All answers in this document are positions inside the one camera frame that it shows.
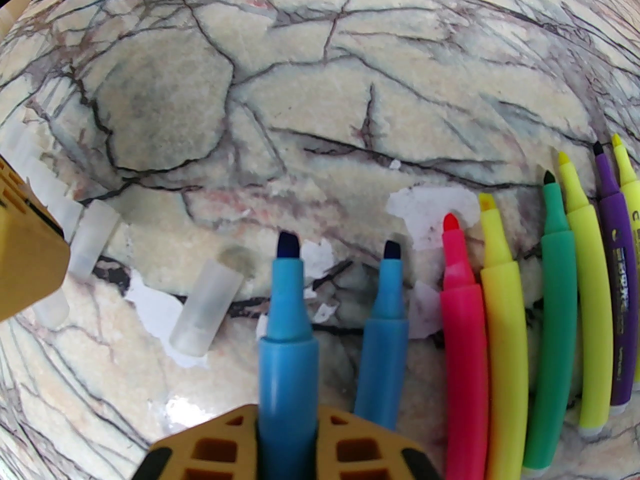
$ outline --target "blue marker tip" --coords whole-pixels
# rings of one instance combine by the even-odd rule
[[[400,258],[402,258],[402,249],[400,249],[400,244],[393,240],[387,240],[384,244],[384,259],[399,260]]]
[[[300,240],[294,233],[281,231],[278,237],[278,258],[300,258]]]

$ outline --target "highlighter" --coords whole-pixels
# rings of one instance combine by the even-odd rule
[[[272,265],[267,333],[260,339],[258,444],[260,478],[313,478],[318,429],[318,341],[304,298],[300,242],[282,231]]]
[[[599,214],[608,260],[613,308],[613,384],[611,414],[621,414],[631,399],[638,353],[638,270],[625,196],[618,187],[602,144],[593,145],[599,175]]]
[[[562,431],[576,353],[578,274],[576,242],[565,215],[560,185],[544,174],[546,220],[542,235],[544,314],[535,399],[526,431],[522,474],[542,476],[553,461]]]
[[[596,210],[580,185],[576,167],[558,154],[566,218],[575,238],[582,317],[582,406],[579,432],[598,435],[607,423],[613,379],[613,316],[607,260]]]
[[[409,321],[403,303],[400,244],[387,240],[380,262],[377,297],[364,326],[354,414],[396,429],[405,381]]]
[[[631,160],[627,149],[622,144],[620,136],[616,133],[611,139],[613,142],[613,154],[617,162],[617,169],[620,173],[620,190],[626,199],[626,209],[629,212],[631,221],[631,233],[633,233],[633,246],[635,247],[635,269],[640,276],[640,181],[636,176],[636,172],[631,167]],[[640,391],[640,358],[635,361],[635,375],[633,377],[633,390]]]
[[[527,431],[527,324],[518,262],[512,258],[494,197],[480,194],[491,398],[486,480],[519,480]]]
[[[446,342],[446,480],[483,480],[489,431],[489,364],[482,289],[454,214],[444,217],[440,292]]]

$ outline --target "purple marker label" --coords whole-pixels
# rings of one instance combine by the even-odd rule
[[[627,202],[601,144],[596,142],[593,150],[600,181],[598,208],[608,262],[614,322],[611,405],[624,407],[631,398],[638,350],[636,234],[631,231]]]
[[[613,241],[616,241],[617,230],[613,230]],[[627,315],[629,313],[629,279],[627,278],[627,265],[626,254],[624,247],[616,247],[613,249],[613,272],[615,276],[613,278],[614,286],[613,291],[617,294],[614,297],[614,303],[617,304],[617,311],[614,311],[615,315],[615,334],[623,336],[625,333],[625,324]],[[615,357],[615,379],[622,380],[623,363],[625,357],[625,347],[622,344],[617,348],[617,355]]]

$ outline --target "green highlighter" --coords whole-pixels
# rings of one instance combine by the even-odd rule
[[[546,221],[542,236],[544,309],[535,400],[529,414],[522,474],[542,476],[551,466],[562,430],[576,353],[578,274],[576,242],[560,185],[544,174]]]

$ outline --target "yellow marker tip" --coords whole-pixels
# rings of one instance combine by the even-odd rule
[[[496,206],[496,200],[491,194],[478,194],[478,202],[480,203],[480,211],[482,212],[498,208],[498,206]]]
[[[569,160],[569,156],[567,155],[567,153],[565,153],[564,151],[560,151],[560,153],[558,153],[558,164],[565,165],[569,162],[571,162],[571,160]]]

